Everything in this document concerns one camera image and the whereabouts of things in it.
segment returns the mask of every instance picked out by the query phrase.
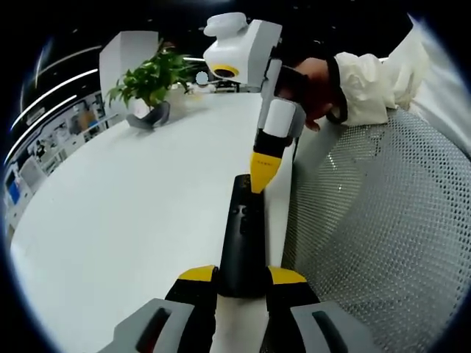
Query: potted plant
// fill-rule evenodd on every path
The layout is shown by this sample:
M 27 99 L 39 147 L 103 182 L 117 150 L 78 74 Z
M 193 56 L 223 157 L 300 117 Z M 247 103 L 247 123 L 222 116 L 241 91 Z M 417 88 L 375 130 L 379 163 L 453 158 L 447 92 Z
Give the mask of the potted plant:
M 192 64 L 186 62 L 172 48 L 159 41 L 157 51 L 150 59 L 145 60 L 138 68 L 128 70 L 108 92 L 111 102 L 121 99 L 129 107 L 131 99 L 142 99 L 149 108 L 149 113 L 139 119 L 128 115 L 127 121 L 132 126 L 151 129 L 157 121 L 166 121 L 170 113 L 170 104 L 165 100 L 171 86 L 180 83 L 185 93 L 188 92 L 187 81 L 191 78 Z

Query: human hand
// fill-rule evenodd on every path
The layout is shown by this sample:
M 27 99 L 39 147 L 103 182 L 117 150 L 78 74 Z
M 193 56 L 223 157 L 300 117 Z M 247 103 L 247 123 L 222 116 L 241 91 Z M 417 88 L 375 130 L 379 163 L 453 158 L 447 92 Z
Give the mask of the human hand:
M 307 128 L 319 131 L 316 120 L 328 113 L 336 104 L 336 96 L 330 83 L 327 61 L 309 57 L 300 63 L 294 70 L 309 78 L 308 89 L 301 95 L 302 108 L 306 112 Z M 289 88 L 281 88 L 277 96 L 290 99 L 293 93 Z

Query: white sleeve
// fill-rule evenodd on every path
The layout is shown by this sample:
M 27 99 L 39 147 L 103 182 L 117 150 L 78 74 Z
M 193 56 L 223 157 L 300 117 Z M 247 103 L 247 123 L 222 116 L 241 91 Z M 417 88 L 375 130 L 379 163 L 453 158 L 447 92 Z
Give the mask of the white sleeve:
M 372 54 L 340 53 L 335 60 L 349 126 L 383 124 L 388 121 L 386 108 L 408 109 L 428 67 L 416 27 L 383 63 Z

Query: white jacket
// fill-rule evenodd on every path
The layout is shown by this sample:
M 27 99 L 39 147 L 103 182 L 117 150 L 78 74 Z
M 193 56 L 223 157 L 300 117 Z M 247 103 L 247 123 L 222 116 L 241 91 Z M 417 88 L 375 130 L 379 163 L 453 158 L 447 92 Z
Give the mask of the white jacket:
M 471 99 L 456 67 L 427 27 L 414 27 L 381 62 L 366 54 L 335 56 L 347 100 L 346 125 L 383 124 L 402 107 L 435 127 L 471 157 Z

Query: gray plant pot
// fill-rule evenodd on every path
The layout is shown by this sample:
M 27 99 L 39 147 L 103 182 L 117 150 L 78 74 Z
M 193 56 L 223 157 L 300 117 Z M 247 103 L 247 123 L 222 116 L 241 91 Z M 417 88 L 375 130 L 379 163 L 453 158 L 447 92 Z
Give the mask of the gray plant pot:
M 149 114 L 143 118 L 138 118 L 134 114 L 130 114 L 126 117 L 126 120 L 130 126 L 137 127 L 139 129 L 152 130 L 157 122 L 160 125 L 165 124 L 170 115 L 170 103 L 163 101 L 160 105 L 152 109 Z

